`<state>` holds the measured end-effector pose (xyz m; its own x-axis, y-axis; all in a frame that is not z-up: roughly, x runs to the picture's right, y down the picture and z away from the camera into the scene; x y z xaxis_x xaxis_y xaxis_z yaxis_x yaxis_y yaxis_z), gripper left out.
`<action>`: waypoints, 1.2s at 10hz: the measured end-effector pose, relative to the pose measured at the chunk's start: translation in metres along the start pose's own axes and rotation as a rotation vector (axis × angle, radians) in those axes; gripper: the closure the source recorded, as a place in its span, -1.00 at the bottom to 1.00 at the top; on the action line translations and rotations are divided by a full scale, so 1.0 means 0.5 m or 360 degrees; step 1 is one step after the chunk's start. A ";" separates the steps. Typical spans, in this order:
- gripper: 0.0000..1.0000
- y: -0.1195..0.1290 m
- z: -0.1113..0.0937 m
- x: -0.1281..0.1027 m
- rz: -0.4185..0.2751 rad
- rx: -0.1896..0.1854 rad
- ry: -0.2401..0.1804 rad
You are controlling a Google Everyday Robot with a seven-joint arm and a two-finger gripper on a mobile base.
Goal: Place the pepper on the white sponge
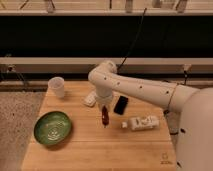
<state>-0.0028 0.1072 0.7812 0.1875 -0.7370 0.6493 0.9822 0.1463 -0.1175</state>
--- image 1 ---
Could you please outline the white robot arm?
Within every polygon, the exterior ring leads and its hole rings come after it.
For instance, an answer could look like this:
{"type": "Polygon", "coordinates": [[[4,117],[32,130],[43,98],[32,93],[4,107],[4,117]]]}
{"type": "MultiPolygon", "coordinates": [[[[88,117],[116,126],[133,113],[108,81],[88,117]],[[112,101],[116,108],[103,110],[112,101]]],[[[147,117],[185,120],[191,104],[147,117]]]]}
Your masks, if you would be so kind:
{"type": "Polygon", "coordinates": [[[176,146],[176,171],[213,171],[213,88],[130,78],[117,74],[112,61],[91,70],[99,108],[108,107],[117,91],[181,113],[176,146]]]}

